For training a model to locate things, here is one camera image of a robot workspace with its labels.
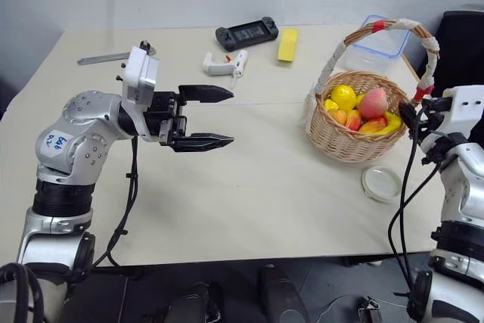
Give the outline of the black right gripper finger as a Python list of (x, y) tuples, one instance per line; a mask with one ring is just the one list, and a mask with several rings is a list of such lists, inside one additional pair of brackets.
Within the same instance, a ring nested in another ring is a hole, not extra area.
[(412, 103), (400, 102), (399, 115), (402, 119), (402, 122), (407, 126), (408, 129), (414, 129), (417, 119), (417, 111)]

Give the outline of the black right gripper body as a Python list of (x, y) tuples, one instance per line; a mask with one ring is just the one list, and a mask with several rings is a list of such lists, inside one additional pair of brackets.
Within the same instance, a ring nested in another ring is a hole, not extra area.
[(427, 116), (428, 123), (442, 123), (444, 120), (444, 113), (451, 110), (453, 97), (441, 98), (422, 98), (415, 101), (415, 107), (421, 106), (420, 111), (417, 112), (416, 123), (421, 123), (422, 114)]

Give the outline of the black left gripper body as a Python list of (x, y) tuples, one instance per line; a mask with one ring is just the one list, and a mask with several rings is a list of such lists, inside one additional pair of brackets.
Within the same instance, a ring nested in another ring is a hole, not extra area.
[(187, 118), (182, 115), (186, 100), (175, 92), (154, 92), (144, 120), (152, 137), (164, 146), (176, 146), (185, 137)]

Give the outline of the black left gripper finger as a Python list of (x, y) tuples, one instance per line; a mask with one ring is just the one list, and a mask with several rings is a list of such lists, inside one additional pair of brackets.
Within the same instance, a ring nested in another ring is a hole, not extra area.
[(185, 101), (219, 103), (234, 97), (233, 92), (217, 85), (180, 85), (179, 94)]
[(177, 153), (197, 153), (223, 148), (234, 141), (234, 137), (214, 133), (194, 133), (189, 136), (176, 136), (168, 146)]

